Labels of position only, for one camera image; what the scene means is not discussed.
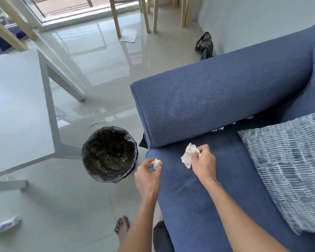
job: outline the white table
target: white table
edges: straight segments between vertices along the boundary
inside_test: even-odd
[[[81,159],[61,143],[49,78],[77,100],[84,94],[36,49],[0,56],[0,176],[49,158]],[[0,191],[26,180],[0,182]]]

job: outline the table top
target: table top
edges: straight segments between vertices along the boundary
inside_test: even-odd
[[[56,117],[49,78],[45,78],[47,68],[40,67],[39,54],[38,50],[29,50],[0,56],[0,173],[3,174],[55,152],[51,123],[53,126]]]

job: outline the forearm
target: forearm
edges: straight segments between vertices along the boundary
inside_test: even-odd
[[[126,239],[118,248],[118,252],[151,252],[152,229],[156,198],[151,197],[142,201],[141,207]]]
[[[254,222],[216,181],[208,181],[209,192],[234,252],[287,252],[276,239]]]

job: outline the black shorts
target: black shorts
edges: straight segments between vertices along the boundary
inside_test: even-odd
[[[172,241],[163,220],[153,228],[153,244],[155,252],[174,252]]]

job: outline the hand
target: hand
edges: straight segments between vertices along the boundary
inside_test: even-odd
[[[199,181],[203,184],[204,187],[206,187],[208,182],[217,182],[216,158],[213,154],[211,154],[208,144],[204,144],[197,149],[201,153],[201,157],[198,158],[198,153],[192,154],[191,166]]]
[[[159,163],[155,171],[149,171],[148,169],[153,167],[152,161],[155,157],[146,159],[135,172],[135,183],[140,192],[143,200],[154,199],[157,200],[160,183],[161,183],[161,171],[163,163]]]

